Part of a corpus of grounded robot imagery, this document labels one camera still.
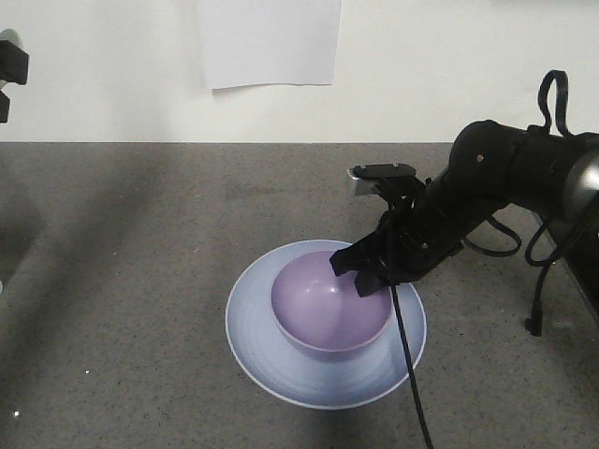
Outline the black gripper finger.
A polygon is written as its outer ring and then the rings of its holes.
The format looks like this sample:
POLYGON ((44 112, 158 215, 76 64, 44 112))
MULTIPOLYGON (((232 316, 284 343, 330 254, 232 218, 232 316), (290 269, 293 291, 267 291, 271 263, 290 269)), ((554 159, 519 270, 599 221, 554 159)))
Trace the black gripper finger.
POLYGON ((0 123, 7 123, 10 111, 10 98, 0 92, 0 123))
POLYGON ((28 81, 29 54, 9 40, 1 41, 1 85, 25 85, 28 81))

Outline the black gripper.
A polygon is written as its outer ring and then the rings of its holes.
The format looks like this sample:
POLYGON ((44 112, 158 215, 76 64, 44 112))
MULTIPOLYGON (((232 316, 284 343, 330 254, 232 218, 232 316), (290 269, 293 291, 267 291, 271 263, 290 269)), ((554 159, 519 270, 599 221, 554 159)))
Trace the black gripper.
POLYGON ((387 288, 388 281, 418 281, 461 248, 464 192, 452 181, 421 182, 413 196, 386 202, 375 230, 329 259, 336 276, 358 273, 360 297, 387 288))

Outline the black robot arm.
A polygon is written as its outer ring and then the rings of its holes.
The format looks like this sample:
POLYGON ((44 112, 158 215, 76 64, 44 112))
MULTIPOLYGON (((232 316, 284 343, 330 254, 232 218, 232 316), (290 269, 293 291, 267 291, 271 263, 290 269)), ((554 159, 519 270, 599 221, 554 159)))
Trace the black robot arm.
POLYGON ((591 201, 583 175, 597 160, 595 133, 560 137, 536 125, 521 130, 486 120, 460 132, 433 180, 419 180, 406 164, 352 167, 358 193, 381 196, 389 209, 371 234, 330 258, 332 269, 355 273, 358 294, 366 297, 422 279, 509 204, 575 219, 591 201))

